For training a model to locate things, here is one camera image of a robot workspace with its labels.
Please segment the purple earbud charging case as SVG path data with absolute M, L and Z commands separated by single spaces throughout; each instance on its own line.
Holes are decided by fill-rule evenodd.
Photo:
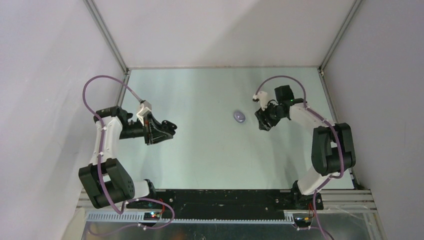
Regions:
M 240 123 L 240 124 L 242 124 L 242 123 L 244 123 L 244 122 L 246 121 L 246 116 L 245 116 L 245 114 L 244 114 L 244 113 L 242 113 L 242 112 L 241 112 L 241 111 L 239 111 L 239 110 L 234 111 L 234 113 L 233 113 L 233 118 L 234 118 L 234 120 L 235 120 L 237 123 Z

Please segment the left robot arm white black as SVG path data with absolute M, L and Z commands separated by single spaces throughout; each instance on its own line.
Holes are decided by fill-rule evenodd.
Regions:
M 176 134 L 176 124 L 159 122 L 152 113 L 144 120 L 133 121 L 132 116 L 120 106 L 113 106 L 96 111 L 93 117 L 95 149 L 90 164 L 79 169 L 78 177 L 96 209 L 135 197 L 134 182 L 117 158 L 120 140 L 144 138 L 146 145 L 154 145 L 171 140 Z

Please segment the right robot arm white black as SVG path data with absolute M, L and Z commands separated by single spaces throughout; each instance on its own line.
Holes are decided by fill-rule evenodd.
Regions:
M 275 99 L 265 91 L 252 97 L 260 108 L 254 113 L 258 127 L 270 131 L 282 119 L 288 119 L 306 129 L 311 137 L 311 168 L 297 180 L 291 194 L 291 204 L 304 209 L 311 196 L 320 191 L 331 179 L 341 179 L 356 164 L 352 129 L 347 123 L 335 123 L 313 110 L 303 98 L 295 98 L 289 85 L 275 88 Z

